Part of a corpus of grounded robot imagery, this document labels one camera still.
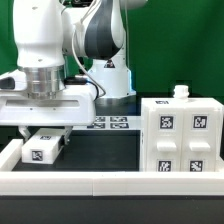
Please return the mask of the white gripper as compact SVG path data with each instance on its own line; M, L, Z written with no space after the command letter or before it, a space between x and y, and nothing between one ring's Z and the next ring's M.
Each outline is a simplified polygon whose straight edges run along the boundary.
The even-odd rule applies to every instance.
M27 126L65 126L64 142L68 145L73 126L89 125L95 120L96 87L93 84L66 85L53 99L27 96L24 72L0 75L0 125L19 126L25 140L31 133Z

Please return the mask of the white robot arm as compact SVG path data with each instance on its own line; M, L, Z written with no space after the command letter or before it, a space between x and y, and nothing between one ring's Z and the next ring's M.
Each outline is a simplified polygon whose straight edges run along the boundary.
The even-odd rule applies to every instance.
M105 90L91 76L66 77L65 58L108 60L125 41L121 12L148 0L14 0L17 68L0 74L0 126L16 126L24 139L30 126L53 126L68 137L95 120L95 100Z

